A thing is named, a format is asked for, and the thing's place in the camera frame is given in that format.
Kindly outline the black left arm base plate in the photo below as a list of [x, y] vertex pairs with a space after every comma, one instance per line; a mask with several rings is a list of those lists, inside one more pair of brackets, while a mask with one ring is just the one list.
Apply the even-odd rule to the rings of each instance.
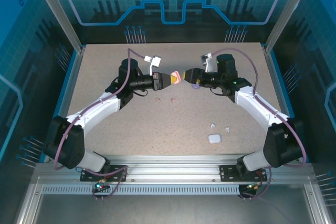
[[115, 173], [108, 176], [95, 175], [86, 170], [82, 170], [79, 180], [81, 182], [98, 182], [101, 179], [105, 179], [107, 182], [118, 182], [124, 171], [123, 167], [123, 165], [110, 165], [110, 168], [108, 169], [108, 171], [105, 171], [105, 173]]

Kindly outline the aluminium table side rail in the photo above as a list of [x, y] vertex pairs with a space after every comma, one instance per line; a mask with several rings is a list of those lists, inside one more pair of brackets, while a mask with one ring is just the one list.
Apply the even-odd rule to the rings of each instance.
[[73, 52], [52, 119], [58, 115], [65, 117], [68, 114], [84, 51], [85, 48], [81, 53]]
[[275, 88], [276, 96], [280, 105], [280, 110], [282, 113], [290, 116], [291, 118], [294, 118], [296, 120], [299, 120], [300, 118], [295, 116], [295, 113], [293, 111], [289, 94], [287, 92], [287, 89], [285, 87], [285, 83], [279, 68], [279, 64], [277, 62], [277, 59], [275, 57], [275, 54], [273, 50], [266, 51], [266, 45], [261, 44], [262, 49], [265, 55], [265, 60], [270, 72], [270, 76], [272, 79], [272, 83]]

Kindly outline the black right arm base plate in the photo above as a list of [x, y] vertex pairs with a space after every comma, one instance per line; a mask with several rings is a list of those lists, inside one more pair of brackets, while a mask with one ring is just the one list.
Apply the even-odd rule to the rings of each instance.
[[221, 182], [266, 182], [268, 180], [265, 169], [251, 172], [238, 165], [219, 166], [219, 175]]

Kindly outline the metal sheet shelf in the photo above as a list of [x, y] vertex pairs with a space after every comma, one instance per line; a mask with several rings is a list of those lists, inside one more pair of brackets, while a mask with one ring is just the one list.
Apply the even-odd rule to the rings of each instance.
[[20, 184], [7, 224], [336, 224], [336, 191], [272, 185], [257, 199], [234, 195], [42, 194]]

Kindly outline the aluminium frame post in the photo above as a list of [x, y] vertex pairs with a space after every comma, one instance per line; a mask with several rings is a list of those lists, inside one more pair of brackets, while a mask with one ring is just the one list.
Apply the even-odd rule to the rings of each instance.
[[45, 0], [54, 14], [56, 20], [60, 24], [63, 32], [67, 36], [69, 42], [71, 43], [72, 47], [76, 51], [76, 53], [82, 53], [82, 43], [80, 42], [70, 20], [68, 19], [61, 3], [59, 0]]
[[266, 43], [265, 43], [265, 53], [270, 54], [277, 40], [279, 39], [281, 33], [283, 32], [285, 26], [287, 25], [290, 17], [294, 13], [296, 7], [301, 0], [288, 0], [286, 5], [281, 12], [277, 22], [275, 23]]

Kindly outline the aluminium mounting rail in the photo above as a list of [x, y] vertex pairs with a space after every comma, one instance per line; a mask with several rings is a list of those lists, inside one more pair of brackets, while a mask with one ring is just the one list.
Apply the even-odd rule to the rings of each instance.
[[[220, 184], [219, 166], [235, 165], [240, 155], [109, 155], [115, 165], [127, 165], [126, 184]], [[311, 164], [301, 168], [272, 169], [272, 185], [315, 183]], [[54, 170], [52, 163], [37, 164], [32, 184], [78, 184], [80, 174], [66, 168]]]

